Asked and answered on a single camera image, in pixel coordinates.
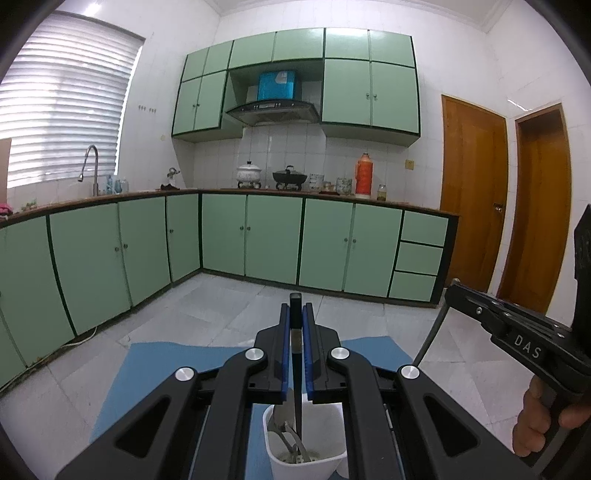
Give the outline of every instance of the human hand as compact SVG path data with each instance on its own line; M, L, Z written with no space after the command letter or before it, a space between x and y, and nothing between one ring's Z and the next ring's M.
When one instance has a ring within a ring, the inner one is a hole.
M538 377L530 382L530 389L523 396L523 410L513 428L513 451L520 457L531 452L540 452L546 443L544 434L550 429L550 412L542 405L540 398L544 383ZM558 423L565 429L576 429L591 418L591 404L582 402L565 408Z

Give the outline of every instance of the window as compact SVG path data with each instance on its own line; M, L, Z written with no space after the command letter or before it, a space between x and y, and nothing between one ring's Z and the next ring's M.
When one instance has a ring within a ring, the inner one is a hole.
M0 84L0 138L12 138L8 187L80 175L90 144L114 173L125 102L143 39L53 13ZM94 172L91 154L87 171Z

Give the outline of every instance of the glass jar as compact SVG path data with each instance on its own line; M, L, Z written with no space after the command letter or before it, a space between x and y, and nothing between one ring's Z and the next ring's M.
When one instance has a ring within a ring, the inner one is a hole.
M378 187L378 201L385 202L386 201L386 185L380 184Z

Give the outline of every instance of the green cabinet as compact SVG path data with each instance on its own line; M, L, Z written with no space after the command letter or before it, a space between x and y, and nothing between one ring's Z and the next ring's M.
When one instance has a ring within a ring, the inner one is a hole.
M205 61L205 68L203 74L208 75L210 73L221 72L228 68L228 62L230 61L230 52L232 51L232 42L227 41L219 43L209 47L207 53L207 60Z
M170 284L164 197L119 202L125 272L133 305Z
M435 277L413 273L394 272L391 299L430 301L435 286Z
M400 33L369 31L370 59L414 67L413 41Z
M400 242L396 270L437 275L443 249Z
M191 80L203 75L203 67L205 66L205 59L207 58L207 50L207 48L204 48L203 50L194 51L193 53L187 55L181 82L185 82L186 80Z
M53 272L45 217L0 229L0 310L27 365L74 338Z
M369 35L360 28L327 28L327 59L369 60Z
M171 195L166 199L168 260L173 281L197 270L199 261L199 195Z
M327 59L322 121L370 125L370 82L369 62Z
M324 50L324 28L281 30L275 37L273 61L321 59Z
M194 130L219 127L226 75L227 72L217 72L202 77Z
M54 213L50 225L57 274L76 332L129 310L116 203Z
M230 57L230 68L243 67L266 63L273 58L273 43L275 32L263 33L252 37L239 38L234 40L232 55Z
M345 291L388 296L402 211L362 203L355 206Z
M201 78L181 83L174 114L173 135L194 130L200 87Z
M447 235L448 220L445 217L426 213L405 212L402 226L402 240L420 244L443 246Z
M245 273L296 283L302 199L249 195L246 207Z
M203 194L204 268L244 275L245 214L246 195Z
M24 370L25 365L18 356L4 323L0 322L0 387Z
M372 126L418 133L417 72L409 67L371 63Z
M353 204L306 200L300 261L300 285L343 288Z

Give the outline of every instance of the faucet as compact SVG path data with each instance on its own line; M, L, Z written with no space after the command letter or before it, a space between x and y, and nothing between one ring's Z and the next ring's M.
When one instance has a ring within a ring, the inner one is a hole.
M86 160L88 160L88 154L90 150L94 149L95 151L95 182L92 184L92 196L98 197L99 195L99 150L96 148L95 145L90 145L86 149L86 155L84 155L84 165L82 165L82 171L80 172L80 177L78 177L78 181L84 180L84 169L86 168Z

